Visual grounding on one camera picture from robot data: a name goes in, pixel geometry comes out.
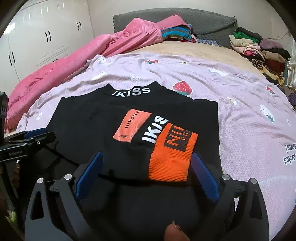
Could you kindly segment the person's right hand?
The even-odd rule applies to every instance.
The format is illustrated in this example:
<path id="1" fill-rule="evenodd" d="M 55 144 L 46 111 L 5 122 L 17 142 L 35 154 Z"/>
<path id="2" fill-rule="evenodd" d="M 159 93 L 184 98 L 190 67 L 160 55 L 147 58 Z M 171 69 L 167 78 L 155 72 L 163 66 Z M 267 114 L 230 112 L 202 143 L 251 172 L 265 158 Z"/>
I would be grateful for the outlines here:
<path id="1" fill-rule="evenodd" d="M 189 241 L 188 236 L 182 231 L 181 227 L 172 221 L 170 225 L 166 227 L 164 233 L 164 241 Z"/>

